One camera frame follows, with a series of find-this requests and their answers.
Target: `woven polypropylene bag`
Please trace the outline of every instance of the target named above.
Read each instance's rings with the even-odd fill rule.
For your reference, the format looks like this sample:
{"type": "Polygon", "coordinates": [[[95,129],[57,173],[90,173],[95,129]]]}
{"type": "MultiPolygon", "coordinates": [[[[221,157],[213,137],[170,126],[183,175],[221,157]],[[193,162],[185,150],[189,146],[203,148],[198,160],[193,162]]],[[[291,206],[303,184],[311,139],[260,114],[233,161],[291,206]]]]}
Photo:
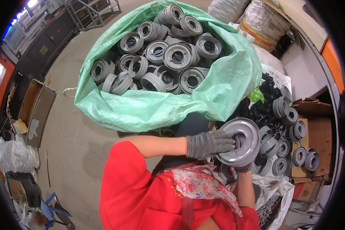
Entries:
{"type": "Polygon", "coordinates": [[[262,66],[247,39],[206,12],[176,1],[147,3],[115,22],[93,45],[80,71],[74,104],[104,128],[144,132],[181,122],[199,112],[209,120],[225,121],[239,102],[260,85],[262,66]],[[221,39],[225,54],[215,61],[192,95],[127,90],[117,96],[100,91],[90,76],[93,62],[144,20],[152,20],[170,4],[179,5],[204,29],[221,39]]]}

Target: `black pants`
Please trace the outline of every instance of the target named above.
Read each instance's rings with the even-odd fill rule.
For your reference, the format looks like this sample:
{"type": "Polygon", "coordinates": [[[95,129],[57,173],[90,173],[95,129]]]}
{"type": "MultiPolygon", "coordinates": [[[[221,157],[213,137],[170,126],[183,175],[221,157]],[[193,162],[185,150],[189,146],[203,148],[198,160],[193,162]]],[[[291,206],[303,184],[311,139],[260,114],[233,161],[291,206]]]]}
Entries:
{"type": "MultiPolygon", "coordinates": [[[[180,124],[175,137],[192,136],[201,132],[208,131],[208,120],[200,113],[189,113],[183,122],[180,124]]],[[[175,168],[183,164],[188,164],[196,159],[188,158],[186,156],[163,156],[160,162],[152,171],[152,175],[156,175],[159,171],[166,168],[175,168]]]]}

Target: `worker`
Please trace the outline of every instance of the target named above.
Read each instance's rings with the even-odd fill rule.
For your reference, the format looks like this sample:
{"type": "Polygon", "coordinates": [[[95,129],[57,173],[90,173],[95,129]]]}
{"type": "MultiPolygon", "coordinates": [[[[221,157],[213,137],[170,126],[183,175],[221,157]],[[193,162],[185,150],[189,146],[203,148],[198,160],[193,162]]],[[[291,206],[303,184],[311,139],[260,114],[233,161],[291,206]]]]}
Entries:
{"type": "Polygon", "coordinates": [[[234,195],[213,176],[213,164],[197,161],[235,148],[232,134],[207,129],[203,115],[190,113],[175,137],[129,136],[114,144],[101,185],[104,229],[259,230],[251,164],[235,168],[234,195]],[[163,157],[151,175],[145,159],[156,156],[163,157]]]}

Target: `bracelet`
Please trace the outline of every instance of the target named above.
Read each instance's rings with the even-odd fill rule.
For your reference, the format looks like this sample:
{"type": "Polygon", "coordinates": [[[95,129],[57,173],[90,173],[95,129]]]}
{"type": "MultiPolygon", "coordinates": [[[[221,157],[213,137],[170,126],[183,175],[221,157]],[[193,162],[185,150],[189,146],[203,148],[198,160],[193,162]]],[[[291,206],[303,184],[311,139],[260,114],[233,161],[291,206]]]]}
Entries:
{"type": "Polygon", "coordinates": [[[248,175],[249,173],[251,173],[252,170],[253,170],[253,169],[251,168],[248,172],[241,172],[241,173],[238,172],[237,175],[238,175],[238,176],[245,176],[245,175],[248,175]]]}

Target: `concrete floor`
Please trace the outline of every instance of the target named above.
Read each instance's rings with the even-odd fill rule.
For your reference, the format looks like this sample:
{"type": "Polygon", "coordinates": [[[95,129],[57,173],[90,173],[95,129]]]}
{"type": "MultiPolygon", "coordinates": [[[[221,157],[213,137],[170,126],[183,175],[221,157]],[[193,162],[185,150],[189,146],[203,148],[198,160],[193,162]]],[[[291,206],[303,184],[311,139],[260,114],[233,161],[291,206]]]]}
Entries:
{"type": "MultiPolygon", "coordinates": [[[[122,13],[105,27],[82,32],[72,39],[46,76],[46,79],[51,77],[49,88],[56,91],[57,97],[48,116],[39,149],[41,166],[38,170],[38,184],[43,199],[56,192],[62,207],[73,215],[71,220],[76,229],[102,229],[98,208],[102,172],[108,152],[119,136],[116,131],[104,129],[92,122],[75,107],[74,99],[65,98],[62,91],[78,85],[82,64],[99,36],[119,18],[148,2],[120,1],[122,13]]],[[[211,0],[181,2],[206,12],[211,0]]],[[[147,159],[147,169],[151,171],[159,160],[160,158],[147,159]]],[[[56,224],[52,229],[66,228],[56,224]]]]}

